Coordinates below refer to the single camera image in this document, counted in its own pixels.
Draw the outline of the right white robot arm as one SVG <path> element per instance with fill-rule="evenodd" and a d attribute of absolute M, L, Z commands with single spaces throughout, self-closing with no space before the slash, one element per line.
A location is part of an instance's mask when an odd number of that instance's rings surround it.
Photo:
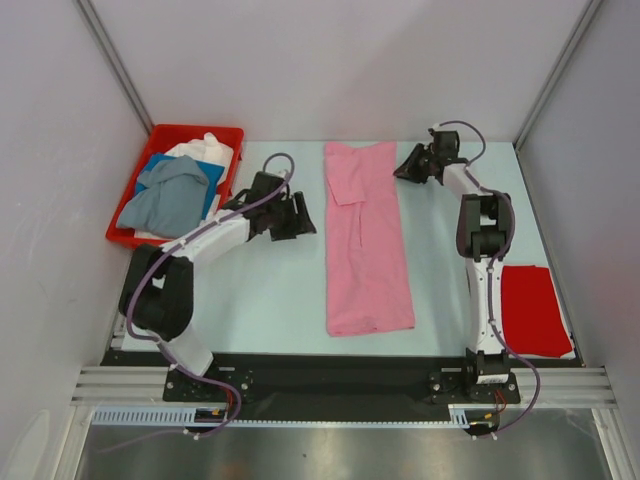
<path fill-rule="evenodd" d="M 431 142 L 418 143 L 394 171 L 414 184 L 436 180 L 459 200 L 456 250 L 465 261 L 472 333 L 465 363 L 451 382 L 453 396 L 473 401 L 492 400 L 498 387 L 507 388 L 510 349 L 503 333 L 502 274 L 504 259 L 515 236 L 515 214 L 509 195 L 484 186 L 471 166 L 487 149 L 467 159 L 460 155 L 460 135 L 452 125 L 476 131 L 468 122 L 450 120 L 429 129 Z"/>

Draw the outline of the pink t shirt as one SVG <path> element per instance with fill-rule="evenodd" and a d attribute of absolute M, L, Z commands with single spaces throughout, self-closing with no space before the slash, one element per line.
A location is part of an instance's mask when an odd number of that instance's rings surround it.
<path fill-rule="evenodd" d="M 326 314 L 332 337 L 415 327 L 396 155 L 393 142 L 325 145 Z"/>

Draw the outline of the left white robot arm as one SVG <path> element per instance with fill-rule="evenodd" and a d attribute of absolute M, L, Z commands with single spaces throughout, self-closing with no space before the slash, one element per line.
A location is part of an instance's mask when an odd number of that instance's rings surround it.
<path fill-rule="evenodd" d="M 265 232 L 273 241 L 317 232 L 304 194 L 290 189 L 292 177 L 292 169 L 261 170 L 249 188 L 203 225 L 163 246 L 146 243 L 133 252 L 118 305 L 127 333 L 157 346 L 169 366 L 187 376 L 187 389 L 199 399 L 210 399 L 220 389 L 238 392 L 211 369 L 214 354 L 191 325 L 196 275 Z"/>

